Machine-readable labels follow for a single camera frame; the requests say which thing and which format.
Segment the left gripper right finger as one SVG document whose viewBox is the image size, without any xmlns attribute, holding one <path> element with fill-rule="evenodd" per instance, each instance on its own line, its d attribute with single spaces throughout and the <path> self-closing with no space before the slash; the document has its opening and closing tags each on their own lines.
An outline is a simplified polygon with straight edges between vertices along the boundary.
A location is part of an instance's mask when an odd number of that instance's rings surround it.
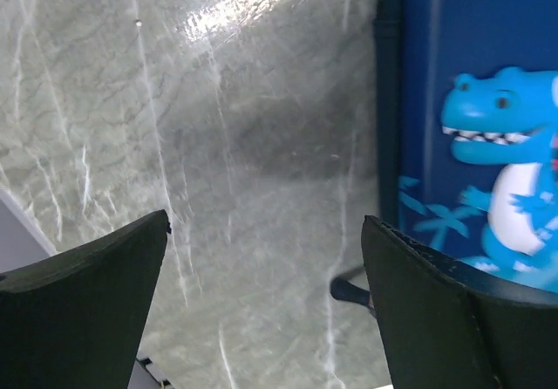
<svg viewBox="0 0 558 389">
<path fill-rule="evenodd" d="M 557 296 L 487 274 L 377 217 L 362 253 L 396 388 L 555 388 Z"/>
</svg>

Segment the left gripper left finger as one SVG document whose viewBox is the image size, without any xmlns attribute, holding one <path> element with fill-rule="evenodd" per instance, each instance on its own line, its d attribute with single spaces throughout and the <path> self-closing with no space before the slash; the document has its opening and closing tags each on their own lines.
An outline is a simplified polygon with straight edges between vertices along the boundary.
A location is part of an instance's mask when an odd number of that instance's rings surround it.
<svg viewBox="0 0 558 389">
<path fill-rule="evenodd" d="M 166 253 L 167 212 L 1 275 L 3 388 L 126 388 Z"/>
</svg>

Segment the blue dinosaur pencil case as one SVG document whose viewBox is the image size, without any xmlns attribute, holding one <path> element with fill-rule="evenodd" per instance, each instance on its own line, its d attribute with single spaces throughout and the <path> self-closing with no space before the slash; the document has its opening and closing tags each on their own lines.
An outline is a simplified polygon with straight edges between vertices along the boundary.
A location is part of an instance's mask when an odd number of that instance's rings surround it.
<svg viewBox="0 0 558 389">
<path fill-rule="evenodd" d="M 557 0 L 378 0 L 380 215 L 557 289 Z"/>
</svg>

